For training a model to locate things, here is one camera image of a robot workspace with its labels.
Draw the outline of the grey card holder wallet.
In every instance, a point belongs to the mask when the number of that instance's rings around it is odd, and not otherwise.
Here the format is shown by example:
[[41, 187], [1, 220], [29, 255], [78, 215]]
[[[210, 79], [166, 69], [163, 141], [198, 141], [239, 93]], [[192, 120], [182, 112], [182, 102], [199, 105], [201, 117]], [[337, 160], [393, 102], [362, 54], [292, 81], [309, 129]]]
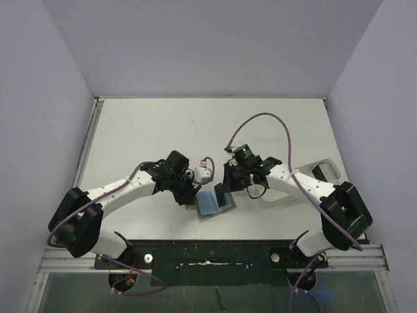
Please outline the grey card holder wallet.
[[192, 205], [186, 205], [187, 210], [194, 211], [201, 220], [222, 215], [236, 208], [230, 194], [225, 194], [225, 204], [219, 206], [213, 190], [198, 192]]

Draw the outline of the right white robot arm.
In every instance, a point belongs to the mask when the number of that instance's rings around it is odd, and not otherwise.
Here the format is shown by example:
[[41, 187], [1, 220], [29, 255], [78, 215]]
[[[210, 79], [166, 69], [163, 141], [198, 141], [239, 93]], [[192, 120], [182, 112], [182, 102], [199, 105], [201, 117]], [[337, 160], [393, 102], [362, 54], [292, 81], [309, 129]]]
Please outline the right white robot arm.
[[321, 230], [307, 230], [292, 243], [291, 261], [306, 266], [313, 255], [336, 248], [346, 251], [358, 247], [359, 238], [372, 225], [373, 218], [357, 188], [350, 182], [339, 185], [321, 181], [274, 158], [262, 159], [248, 145], [226, 147], [231, 159], [223, 165], [224, 193], [237, 192], [252, 185], [284, 192], [314, 207], [321, 216]]

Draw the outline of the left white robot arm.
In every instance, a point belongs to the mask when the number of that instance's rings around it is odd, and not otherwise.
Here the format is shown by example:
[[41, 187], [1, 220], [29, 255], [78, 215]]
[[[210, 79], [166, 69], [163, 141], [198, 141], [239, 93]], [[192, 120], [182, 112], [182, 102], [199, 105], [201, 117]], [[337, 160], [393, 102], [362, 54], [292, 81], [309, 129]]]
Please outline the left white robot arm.
[[75, 258], [92, 252], [109, 257], [119, 268], [127, 267], [133, 258], [127, 240], [105, 230], [103, 220], [125, 205], [159, 192], [172, 193], [179, 205], [193, 204], [201, 187], [187, 173], [188, 167], [188, 158], [172, 151], [166, 159], [142, 162], [128, 177], [108, 185], [86, 191], [71, 188], [48, 224], [48, 244], [57, 239], [56, 246]]

